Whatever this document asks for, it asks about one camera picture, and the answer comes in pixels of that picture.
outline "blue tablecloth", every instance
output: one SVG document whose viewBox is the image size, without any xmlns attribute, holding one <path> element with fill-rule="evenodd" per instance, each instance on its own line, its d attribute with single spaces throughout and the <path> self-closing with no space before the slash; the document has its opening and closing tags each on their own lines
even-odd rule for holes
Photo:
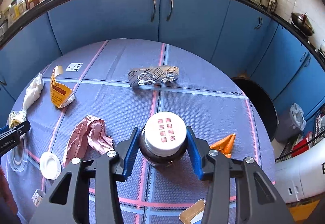
<svg viewBox="0 0 325 224">
<path fill-rule="evenodd" d="M 50 100 L 53 68 L 83 63 L 78 71 L 65 71 L 57 81 L 73 89 L 75 101 L 57 109 Z M 180 68 L 175 83 L 130 88 L 128 71 L 133 67 L 175 65 Z M 29 157 L 24 171 L 13 172 L 3 157 L 10 188 L 21 219 L 28 222 L 36 207 L 31 197 L 36 189 L 48 191 L 53 181 L 42 177 L 39 158 L 51 151 L 62 162 L 64 149 L 75 126 L 87 115 L 105 120 L 106 132 L 116 145 L 129 138 L 159 111 L 178 114 L 197 137 L 209 144 L 235 133 L 232 158 L 253 157 L 274 181 L 274 156 L 264 125 L 245 94 L 224 73 L 207 61 L 180 48 L 152 41 L 116 39 L 94 43 L 63 55 L 43 70 L 44 88 L 28 109 L 31 130 L 27 134 Z M 20 110 L 25 91 L 13 110 Z M 100 154 L 88 147 L 85 159 Z M 235 222 L 235 181 L 230 181 L 230 217 Z M 197 180 L 186 153 L 174 165 L 155 169 L 138 153 L 132 175 L 118 183 L 125 223 L 180 223 L 179 213 L 206 197 L 208 183 Z M 89 208 L 95 223 L 94 181 L 90 184 Z"/>
</svg>

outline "white jar lid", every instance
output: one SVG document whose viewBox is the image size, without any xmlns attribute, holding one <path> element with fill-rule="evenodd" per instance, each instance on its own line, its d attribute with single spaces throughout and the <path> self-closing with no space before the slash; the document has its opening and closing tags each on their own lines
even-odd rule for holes
<svg viewBox="0 0 325 224">
<path fill-rule="evenodd" d="M 40 170 L 46 179 L 55 180 L 61 173 L 61 164 L 59 158 L 46 151 L 40 158 Z"/>
<path fill-rule="evenodd" d="M 186 139 L 186 125 L 182 118 L 167 111 L 152 115 L 144 131 L 146 146 L 161 157 L 175 154 Z"/>
</svg>

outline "black trash bin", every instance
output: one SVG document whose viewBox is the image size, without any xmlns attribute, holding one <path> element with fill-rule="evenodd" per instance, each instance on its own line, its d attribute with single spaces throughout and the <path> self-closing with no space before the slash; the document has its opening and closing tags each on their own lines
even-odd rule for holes
<svg viewBox="0 0 325 224">
<path fill-rule="evenodd" d="M 246 94 L 257 110 L 269 135 L 270 141 L 274 139 L 277 130 L 277 111 L 269 95 L 257 83 L 245 77 L 233 77 L 232 81 Z"/>
</svg>

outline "yellow food wrapper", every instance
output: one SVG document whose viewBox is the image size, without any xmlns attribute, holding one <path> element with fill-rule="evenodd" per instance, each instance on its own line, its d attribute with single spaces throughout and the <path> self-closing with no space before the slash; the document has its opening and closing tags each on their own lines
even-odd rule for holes
<svg viewBox="0 0 325 224">
<path fill-rule="evenodd" d="M 53 69 L 51 76 L 51 101 L 59 109 L 69 105 L 74 100 L 74 93 L 66 85 L 60 84 L 56 81 L 56 77 L 63 73 L 61 65 Z"/>
</svg>

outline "crumpled tissue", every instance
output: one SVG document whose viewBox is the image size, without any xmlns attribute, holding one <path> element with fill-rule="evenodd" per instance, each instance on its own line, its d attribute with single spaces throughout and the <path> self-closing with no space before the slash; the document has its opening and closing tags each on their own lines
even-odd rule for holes
<svg viewBox="0 0 325 224">
<path fill-rule="evenodd" d="M 40 97 L 43 86 L 43 75 L 39 73 L 26 89 L 26 95 L 22 104 L 23 111 L 27 111 L 27 109 Z"/>
</svg>

